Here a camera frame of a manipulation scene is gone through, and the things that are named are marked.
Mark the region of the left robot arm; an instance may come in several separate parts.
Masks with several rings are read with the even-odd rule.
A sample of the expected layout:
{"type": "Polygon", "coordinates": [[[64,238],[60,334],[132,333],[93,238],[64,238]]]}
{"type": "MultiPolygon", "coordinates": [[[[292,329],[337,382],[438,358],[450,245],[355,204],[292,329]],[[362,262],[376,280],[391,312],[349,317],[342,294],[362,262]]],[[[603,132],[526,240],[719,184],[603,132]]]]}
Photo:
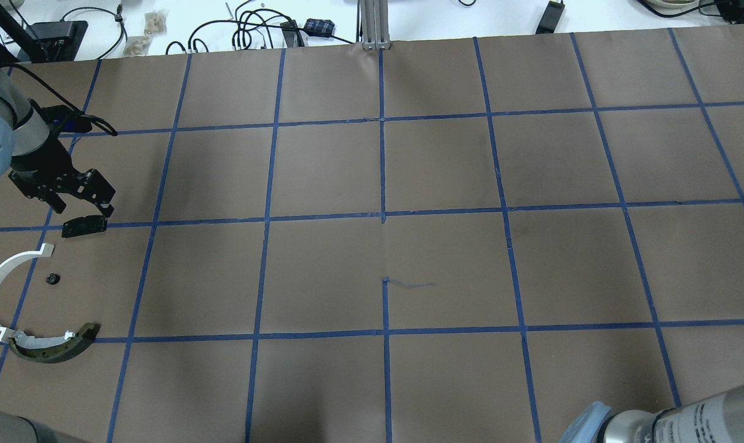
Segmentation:
{"type": "Polygon", "coordinates": [[[45,202],[55,213],[65,211],[62,196],[70,194],[94,205],[105,218],[112,216],[113,185],[97,169],[75,169],[59,136],[99,128],[116,137],[116,129],[60,93],[55,93],[59,105],[40,106],[14,84],[8,67],[0,62],[0,177],[7,175],[26,198],[45,202]]]}

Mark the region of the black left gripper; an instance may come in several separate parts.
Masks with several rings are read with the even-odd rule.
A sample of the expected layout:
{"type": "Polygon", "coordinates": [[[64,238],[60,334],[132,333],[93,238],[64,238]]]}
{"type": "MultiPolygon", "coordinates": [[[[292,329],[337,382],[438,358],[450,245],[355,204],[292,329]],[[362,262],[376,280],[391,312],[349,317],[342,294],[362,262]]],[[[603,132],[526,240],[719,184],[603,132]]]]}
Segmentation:
{"type": "Polygon", "coordinates": [[[34,151],[14,155],[7,176],[26,198],[43,200],[56,214],[68,206],[59,196],[66,193],[94,205],[105,218],[113,216],[116,189],[98,169],[77,171],[59,138],[47,138],[34,151]]]}

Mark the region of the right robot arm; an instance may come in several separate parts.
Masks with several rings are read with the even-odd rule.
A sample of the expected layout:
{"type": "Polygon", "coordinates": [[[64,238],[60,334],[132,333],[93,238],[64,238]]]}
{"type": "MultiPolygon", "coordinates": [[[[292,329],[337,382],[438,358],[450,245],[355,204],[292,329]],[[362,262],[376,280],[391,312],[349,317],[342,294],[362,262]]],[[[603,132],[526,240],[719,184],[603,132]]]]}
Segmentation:
{"type": "Polygon", "coordinates": [[[744,442],[744,385],[658,413],[594,402],[560,442],[744,442]]]}

